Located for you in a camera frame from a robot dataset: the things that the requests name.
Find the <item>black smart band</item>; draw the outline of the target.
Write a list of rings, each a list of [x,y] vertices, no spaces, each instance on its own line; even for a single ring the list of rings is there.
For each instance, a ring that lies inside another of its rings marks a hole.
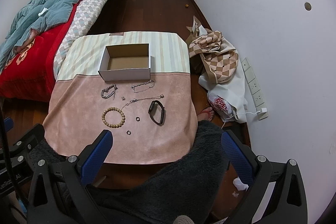
[[[152,101],[148,110],[150,119],[158,126],[163,126],[165,123],[166,110],[163,104],[158,101]]]

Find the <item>red bed blanket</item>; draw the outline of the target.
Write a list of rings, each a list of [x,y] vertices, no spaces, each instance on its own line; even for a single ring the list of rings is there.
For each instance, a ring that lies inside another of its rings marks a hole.
[[[54,57],[75,15],[68,22],[37,35],[1,72],[1,98],[48,102],[54,89]]]

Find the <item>dark fuzzy trousers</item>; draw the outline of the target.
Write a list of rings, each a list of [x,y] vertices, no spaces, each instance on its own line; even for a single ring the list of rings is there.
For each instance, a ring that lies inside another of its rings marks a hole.
[[[132,189],[96,188],[78,168],[41,141],[31,152],[34,167],[28,223],[173,223],[186,215],[203,223],[228,167],[223,130],[200,121],[190,152]]]

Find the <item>white plastic bag red logo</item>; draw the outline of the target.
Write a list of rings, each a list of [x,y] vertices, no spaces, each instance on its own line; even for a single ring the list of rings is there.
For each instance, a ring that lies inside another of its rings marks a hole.
[[[220,116],[222,121],[235,121],[234,108],[222,97],[216,95],[213,92],[207,92],[207,99],[210,106]]]

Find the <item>pink striped table cloth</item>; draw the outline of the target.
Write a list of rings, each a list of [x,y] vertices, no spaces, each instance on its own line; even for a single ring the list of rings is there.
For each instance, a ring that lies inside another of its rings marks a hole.
[[[107,46],[149,44],[151,79],[117,81],[98,73]],[[60,155],[79,154],[102,130],[113,135],[106,162],[163,164],[185,156],[194,143],[197,115],[191,99],[189,54],[175,33],[131,31],[83,36],[70,47],[43,123]]]

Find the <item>foot in red flip-flop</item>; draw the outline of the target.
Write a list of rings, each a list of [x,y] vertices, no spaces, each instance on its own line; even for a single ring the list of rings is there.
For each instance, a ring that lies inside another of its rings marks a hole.
[[[214,118],[214,110],[211,106],[203,109],[198,115],[197,120],[198,121],[209,121],[211,122]]]

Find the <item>teal blue quilt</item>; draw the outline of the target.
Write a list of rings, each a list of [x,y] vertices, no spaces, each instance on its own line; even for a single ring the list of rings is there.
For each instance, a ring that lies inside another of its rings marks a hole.
[[[10,30],[1,44],[1,70],[12,59],[34,31],[37,34],[68,22],[75,4],[80,0],[30,0],[15,15]]]

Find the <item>checkered bed sheet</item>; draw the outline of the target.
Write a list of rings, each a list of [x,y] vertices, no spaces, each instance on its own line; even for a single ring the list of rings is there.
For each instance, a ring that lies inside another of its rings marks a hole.
[[[54,77],[57,78],[63,61],[72,43],[85,36],[96,22],[107,0],[81,0],[76,8],[72,23],[54,57]]]

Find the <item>white cardboard box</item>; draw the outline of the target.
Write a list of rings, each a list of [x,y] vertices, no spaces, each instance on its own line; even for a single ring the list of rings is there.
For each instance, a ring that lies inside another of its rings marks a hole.
[[[98,73],[105,82],[150,80],[150,44],[106,46]]]

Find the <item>brown checkered cloth bag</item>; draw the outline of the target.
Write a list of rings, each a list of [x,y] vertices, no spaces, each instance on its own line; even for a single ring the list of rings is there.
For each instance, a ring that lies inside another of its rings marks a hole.
[[[206,34],[193,38],[189,57],[199,55],[209,80],[213,84],[229,82],[238,67],[239,54],[220,31],[206,29]]]

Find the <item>torn cardboard pieces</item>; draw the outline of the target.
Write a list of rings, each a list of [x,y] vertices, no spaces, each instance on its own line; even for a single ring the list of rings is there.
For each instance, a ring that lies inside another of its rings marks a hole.
[[[185,41],[188,46],[198,37],[212,32],[210,29],[204,28],[196,16],[193,16],[193,25],[191,27],[187,27],[187,29],[190,32],[189,37]]]

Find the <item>white wall socket strip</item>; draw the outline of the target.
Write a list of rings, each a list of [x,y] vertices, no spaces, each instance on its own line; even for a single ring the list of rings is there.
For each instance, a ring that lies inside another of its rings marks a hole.
[[[244,71],[245,80],[248,85],[249,92],[252,96],[254,106],[256,108],[256,116],[258,120],[263,120],[268,118],[268,110],[264,100],[263,93],[261,91],[261,87],[256,78],[256,75],[253,71],[252,65],[247,57],[245,57],[241,61],[241,65]]]

